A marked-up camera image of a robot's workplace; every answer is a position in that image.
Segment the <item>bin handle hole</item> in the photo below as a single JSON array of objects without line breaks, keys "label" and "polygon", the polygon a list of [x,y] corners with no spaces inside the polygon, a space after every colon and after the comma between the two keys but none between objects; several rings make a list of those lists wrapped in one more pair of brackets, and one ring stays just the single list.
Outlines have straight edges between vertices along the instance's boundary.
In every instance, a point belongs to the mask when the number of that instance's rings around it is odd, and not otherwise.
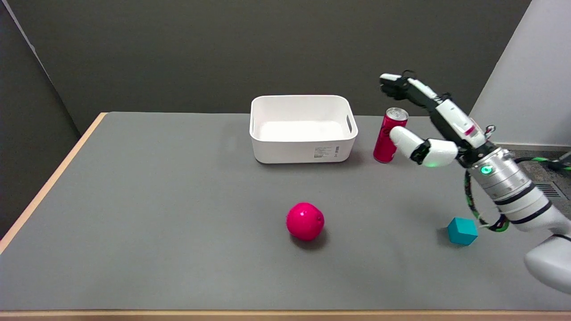
[{"label": "bin handle hole", "polygon": [[351,126],[351,121],[349,120],[349,115],[347,115],[345,120],[347,121],[347,126],[349,126],[349,133],[352,133],[353,132],[353,126]]}]

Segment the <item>pink ball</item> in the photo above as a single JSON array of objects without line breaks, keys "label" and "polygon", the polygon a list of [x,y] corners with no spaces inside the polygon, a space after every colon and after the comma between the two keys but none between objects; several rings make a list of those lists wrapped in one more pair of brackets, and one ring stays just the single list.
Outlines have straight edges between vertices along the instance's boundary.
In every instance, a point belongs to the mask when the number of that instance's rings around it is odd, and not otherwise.
[{"label": "pink ball", "polygon": [[296,204],[289,210],[285,220],[287,230],[300,240],[311,241],[323,230],[323,213],[309,203]]}]

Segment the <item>green indicator light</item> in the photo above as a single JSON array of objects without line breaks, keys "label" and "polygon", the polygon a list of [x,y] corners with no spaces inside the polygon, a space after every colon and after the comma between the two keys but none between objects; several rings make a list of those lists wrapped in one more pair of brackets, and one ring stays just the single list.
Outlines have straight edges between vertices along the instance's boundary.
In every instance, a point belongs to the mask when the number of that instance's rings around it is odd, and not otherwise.
[{"label": "green indicator light", "polygon": [[490,166],[490,165],[482,166],[482,168],[480,169],[480,171],[481,171],[482,174],[484,174],[484,175],[490,174],[493,170],[494,170],[494,168],[493,168],[492,166]]}]

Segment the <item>can lid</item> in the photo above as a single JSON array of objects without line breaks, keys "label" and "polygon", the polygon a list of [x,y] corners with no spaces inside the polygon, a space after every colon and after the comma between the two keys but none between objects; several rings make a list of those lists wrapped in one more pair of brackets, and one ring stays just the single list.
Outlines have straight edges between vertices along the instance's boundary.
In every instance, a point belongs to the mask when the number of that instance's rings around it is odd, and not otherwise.
[{"label": "can lid", "polygon": [[407,111],[398,107],[387,109],[387,116],[395,121],[406,121],[408,119]]}]

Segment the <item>label on bin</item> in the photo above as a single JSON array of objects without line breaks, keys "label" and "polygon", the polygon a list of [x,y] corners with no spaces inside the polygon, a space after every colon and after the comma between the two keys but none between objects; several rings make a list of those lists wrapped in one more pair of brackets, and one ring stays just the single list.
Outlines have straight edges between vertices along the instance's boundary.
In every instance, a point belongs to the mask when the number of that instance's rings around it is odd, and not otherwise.
[{"label": "label on bin", "polygon": [[320,146],[315,147],[313,158],[337,157],[339,156],[339,146]]}]

